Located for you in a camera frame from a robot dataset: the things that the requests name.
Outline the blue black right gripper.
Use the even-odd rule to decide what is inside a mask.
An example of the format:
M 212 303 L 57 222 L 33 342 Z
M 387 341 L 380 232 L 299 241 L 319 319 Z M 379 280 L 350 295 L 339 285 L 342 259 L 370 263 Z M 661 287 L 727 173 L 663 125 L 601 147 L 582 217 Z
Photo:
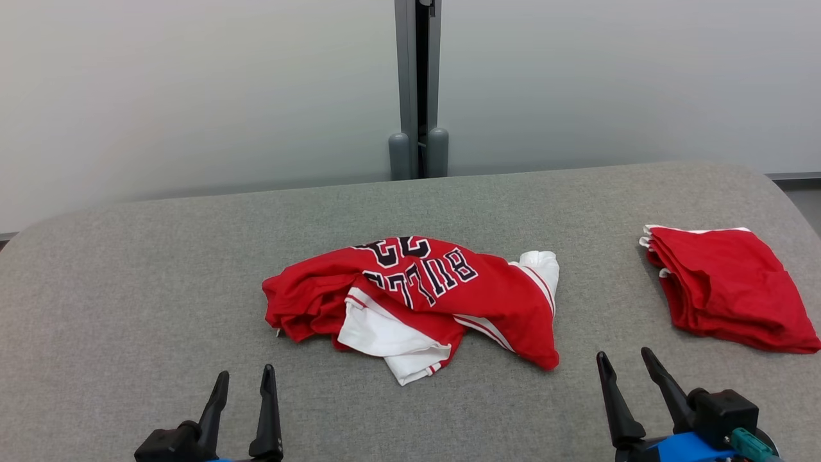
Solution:
M 644 441 L 645 428 L 634 419 L 619 386 L 618 374 L 604 351 L 597 354 L 599 380 L 616 461 L 726 461 L 737 453 L 716 450 L 692 432 L 695 412 L 688 397 L 649 347 L 641 349 L 649 377 L 659 386 L 673 421 L 674 435 Z

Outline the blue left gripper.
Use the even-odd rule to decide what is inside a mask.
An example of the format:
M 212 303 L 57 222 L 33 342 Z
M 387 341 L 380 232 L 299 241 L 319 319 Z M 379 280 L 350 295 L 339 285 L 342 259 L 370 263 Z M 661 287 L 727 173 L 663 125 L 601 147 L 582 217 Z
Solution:
M 209 395 L 199 419 L 201 430 L 197 442 L 198 459 L 214 459 L 208 462 L 234 462 L 231 459 L 218 459 L 217 444 L 222 412 L 228 401 L 230 374 L 221 371 L 217 375 L 214 387 Z M 259 386 L 261 406 L 256 428 L 255 439 L 250 443 L 252 460 L 284 459 L 284 443 L 276 388 L 276 372 L 272 364 L 264 366 L 263 377 Z

